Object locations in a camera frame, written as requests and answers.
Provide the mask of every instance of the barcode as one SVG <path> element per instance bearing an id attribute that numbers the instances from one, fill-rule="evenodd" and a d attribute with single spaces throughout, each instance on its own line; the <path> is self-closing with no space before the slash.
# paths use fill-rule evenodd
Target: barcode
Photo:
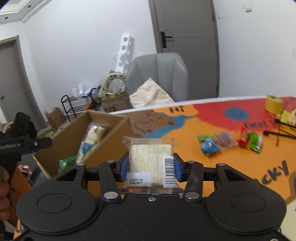
<path id="1" fill-rule="evenodd" d="M 164 171 L 165 171 L 165 183 L 164 184 L 176 184 L 174 158 L 169 157 L 169 156 L 165 156 L 163 159 L 164 159 Z"/>

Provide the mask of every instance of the yellow tape roll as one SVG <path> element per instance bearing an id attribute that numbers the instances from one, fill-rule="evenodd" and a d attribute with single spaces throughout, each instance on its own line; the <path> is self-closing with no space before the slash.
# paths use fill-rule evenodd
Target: yellow tape roll
<path id="1" fill-rule="evenodd" d="M 266 97 L 265 109 L 274 115 L 278 115 L 281 113 L 283 108 L 283 100 L 274 95 L 268 95 Z"/>

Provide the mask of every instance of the leather office chair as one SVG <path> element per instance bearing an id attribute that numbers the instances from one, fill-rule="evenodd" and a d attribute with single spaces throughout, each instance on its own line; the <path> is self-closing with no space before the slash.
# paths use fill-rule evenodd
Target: leather office chair
<path id="1" fill-rule="evenodd" d="M 126 77 L 128 93 L 134 93 L 152 78 L 174 101 L 188 100 L 188 71 L 177 53 L 158 53 L 136 57 Z"/>

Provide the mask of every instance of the blue circle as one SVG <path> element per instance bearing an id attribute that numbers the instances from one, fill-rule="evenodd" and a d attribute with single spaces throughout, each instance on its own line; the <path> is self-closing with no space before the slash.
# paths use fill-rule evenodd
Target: blue circle
<path id="1" fill-rule="evenodd" d="M 229 108 L 224 111 L 224 115 L 234 121 L 245 121 L 249 118 L 248 112 L 241 108 Z"/>

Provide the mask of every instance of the snack package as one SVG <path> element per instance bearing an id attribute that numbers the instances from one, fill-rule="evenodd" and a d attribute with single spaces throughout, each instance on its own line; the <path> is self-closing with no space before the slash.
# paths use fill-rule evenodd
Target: snack package
<path id="1" fill-rule="evenodd" d="M 217 134 L 216 142 L 221 148 L 233 148 L 237 146 L 236 140 L 228 131 L 223 131 Z"/>
<path id="2" fill-rule="evenodd" d="M 68 169 L 69 167 L 75 165 L 76 159 L 77 159 L 77 156 L 70 156 L 70 157 L 67 157 L 67 158 L 60 159 L 59 162 L 58 162 L 59 168 L 58 168 L 57 172 L 61 173 L 62 171 L 64 171 L 64 170 Z"/>
<path id="3" fill-rule="evenodd" d="M 197 135 L 196 138 L 199 141 L 199 143 L 202 143 L 205 141 L 205 139 L 215 139 L 215 136 L 214 135 Z"/>
<path id="4" fill-rule="evenodd" d="M 240 138 L 239 138 L 239 140 L 237 142 L 242 147 L 245 147 L 246 148 L 247 147 L 247 144 L 248 144 L 249 138 L 250 138 L 249 132 L 245 128 L 242 128 Z"/>
<path id="5" fill-rule="evenodd" d="M 97 147 L 99 141 L 102 139 L 105 128 L 99 126 L 95 122 L 91 122 L 86 128 L 85 136 L 80 144 L 76 163 L 83 162 L 83 159 L 90 153 L 93 148 Z"/>
<path id="6" fill-rule="evenodd" d="M 125 186 L 151 187 L 156 192 L 163 192 L 162 188 L 179 187 L 175 176 L 173 138 L 123 137 L 123 142 L 129 148 Z"/>
<path id="7" fill-rule="evenodd" d="M 206 154 L 207 156 L 211 155 L 212 153 L 219 151 L 220 148 L 215 143 L 214 139 L 205 139 L 205 141 L 202 143 L 202 152 Z"/>
<path id="8" fill-rule="evenodd" d="M 261 153 L 262 149 L 262 136 L 258 135 L 256 132 L 249 131 L 250 139 L 248 141 L 248 147 L 252 150 Z"/>

